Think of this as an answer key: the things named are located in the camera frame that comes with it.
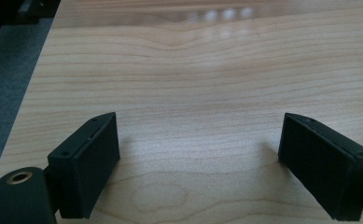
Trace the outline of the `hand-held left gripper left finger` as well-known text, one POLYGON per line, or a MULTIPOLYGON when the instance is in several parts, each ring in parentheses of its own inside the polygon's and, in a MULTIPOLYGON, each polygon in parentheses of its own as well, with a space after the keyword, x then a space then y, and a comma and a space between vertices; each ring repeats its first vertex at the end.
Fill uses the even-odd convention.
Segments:
POLYGON ((88 218, 120 159, 114 112, 89 119, 48 155, 63 218, 88 218))

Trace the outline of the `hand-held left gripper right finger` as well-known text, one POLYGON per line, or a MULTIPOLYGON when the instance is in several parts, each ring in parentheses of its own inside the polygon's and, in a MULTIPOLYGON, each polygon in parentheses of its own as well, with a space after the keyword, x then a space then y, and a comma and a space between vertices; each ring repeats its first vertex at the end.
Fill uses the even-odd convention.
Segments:
POLYGON ((315 119, 286 113, 278 158, 331 218, 361 219, 363 146, 315 119))

